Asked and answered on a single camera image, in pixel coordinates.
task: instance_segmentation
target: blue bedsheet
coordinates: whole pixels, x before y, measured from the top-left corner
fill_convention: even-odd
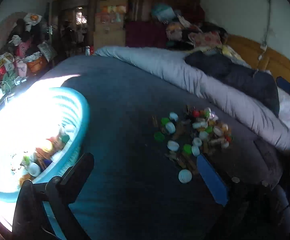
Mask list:
[[[154,141],[153,114],[167,117],[173,111],[181,117],[186,104],[210,107],[245,148],[244,154],[235,152],[232,173],[244,170],[252,180],[248,176],[256,166],[258,176],[268,172],[255,154],[253,132],[206,100],[150,73],[115,58],[78,56],[43,78],[66,75],[79,75],[63,86],[82,93],[90,106],[81,151],[94,155],[95,168],[70,209],[91,239],[201,239],[222,210],[200,176],[180,183],[179,169],[164,156],[167,142]],[[252,163],[250,170],[235,165],[239,158]],[[53,214],[47,213],[56,228]]]

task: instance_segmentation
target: wooden headboard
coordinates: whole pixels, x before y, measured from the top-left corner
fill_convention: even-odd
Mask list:
[[[277,51],[268,48],[262,59],[258,57],[264,52],[260,44],[247,38],[229,35],[227,43],[232,47],[253,69],[269,70],[273,77],[283,77],[290,82],[290,60]]]

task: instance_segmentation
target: patterned cloth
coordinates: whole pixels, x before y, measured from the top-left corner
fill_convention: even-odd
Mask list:
[[[195,47],[215,47],[221,45],[221,38],[217,31],[208,33],[190,33],[188,38],[193,42]]]

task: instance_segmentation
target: white container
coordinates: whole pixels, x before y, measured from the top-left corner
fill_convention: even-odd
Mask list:
[[[180,147],[180,145],[175,141],[168,141],[167,142],[167,148],[173,152],[178,151],[179,147]]]

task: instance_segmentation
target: gray comforter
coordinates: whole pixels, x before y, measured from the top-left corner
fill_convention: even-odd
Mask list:
[[[184,52],[157,48],[103,47],[96,55],[115,57],[209,100],[282,152],[290,152],[290,132],[258,100],[207,76],[184,62]]]

